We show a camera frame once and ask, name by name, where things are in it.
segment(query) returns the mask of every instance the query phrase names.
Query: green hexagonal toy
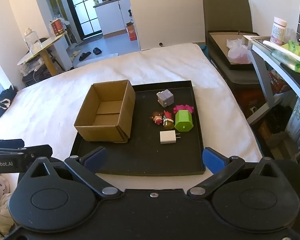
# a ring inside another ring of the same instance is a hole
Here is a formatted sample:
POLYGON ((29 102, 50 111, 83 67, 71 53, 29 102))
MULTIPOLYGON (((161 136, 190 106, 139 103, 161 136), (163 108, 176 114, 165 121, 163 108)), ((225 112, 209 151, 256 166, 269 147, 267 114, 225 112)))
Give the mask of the green hexagonal toy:
POLYGON ((176 128, 179 132, 189 132, 193 127, 192 115, 188 110, 179 110, 176 114, 176 128))

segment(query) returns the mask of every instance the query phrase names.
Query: black door frame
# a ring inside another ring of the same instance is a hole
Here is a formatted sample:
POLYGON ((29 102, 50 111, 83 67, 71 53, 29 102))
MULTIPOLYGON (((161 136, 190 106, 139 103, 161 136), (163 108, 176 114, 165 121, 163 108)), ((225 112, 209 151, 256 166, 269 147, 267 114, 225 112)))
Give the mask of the black door frame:
POLYGON ((74 7, 74 4, 73 4, 73 1, 72 1, 72 0, 67 0, 67 2, 68 2, 68 5, 69 5, 69 9, 70 9, 71 15, 72 15, 73 20, 74 20, 74 24, 75 24, 75 26, 77 27, 79 36, 80 36, 80 38, 81 38, 82 40, 85 39, 85 38, 88 38, 88 37, 90 37, 90 36, 93 36, 93 35, 102 33, 102 30, 100 30, 100 31, 97 31, 97 32, 90 33, 90 34, 88 34, 88 35, 84 35, 83 30, 82 30, 82 27, 81 27, 81 23, 80 23, 80 21, 79 21, 77 12, 76 12, 75 7, 74 7))

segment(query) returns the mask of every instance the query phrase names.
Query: gray cube toy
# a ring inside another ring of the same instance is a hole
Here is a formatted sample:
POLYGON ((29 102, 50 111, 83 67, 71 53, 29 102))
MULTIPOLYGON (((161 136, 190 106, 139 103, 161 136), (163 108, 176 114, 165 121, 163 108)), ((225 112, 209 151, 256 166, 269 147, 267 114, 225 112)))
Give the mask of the gray cube toy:
POLYGON ((158 102, 163 107, 167 107, 173 104, 173 94, 169 90, 165 90, 157 93, 158 102))

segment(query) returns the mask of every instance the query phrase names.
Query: red basket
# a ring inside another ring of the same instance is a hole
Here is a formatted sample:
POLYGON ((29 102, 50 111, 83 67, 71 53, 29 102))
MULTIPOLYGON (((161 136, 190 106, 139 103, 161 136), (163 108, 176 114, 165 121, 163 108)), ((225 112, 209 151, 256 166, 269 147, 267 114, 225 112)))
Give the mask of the red basket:
POLYGON ((271 71, 268 71, 268 76, 271 83, 272 92, 275 94, 280 94, 289 91, 291 87, 281 78, 277 78, 271 71))

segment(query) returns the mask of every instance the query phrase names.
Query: black slipper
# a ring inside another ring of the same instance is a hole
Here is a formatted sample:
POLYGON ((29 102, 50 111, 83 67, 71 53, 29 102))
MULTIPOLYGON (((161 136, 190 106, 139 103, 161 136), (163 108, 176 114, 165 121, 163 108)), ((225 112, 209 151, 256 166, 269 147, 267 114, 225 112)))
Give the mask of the black slipper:
POLYGON ((102 51, 101 51, 101 49, 99 49, 98 47, 95 47, 95 48, 93 49, 93 53, 96 54, 96 55, 99 55, 99 54, 102 53, 102 51))
POLYGON ((79 61, 83 61, 91 54, 91 51, 88 51, 87 53, 82 53, 81 56, 79 57, 79 61))

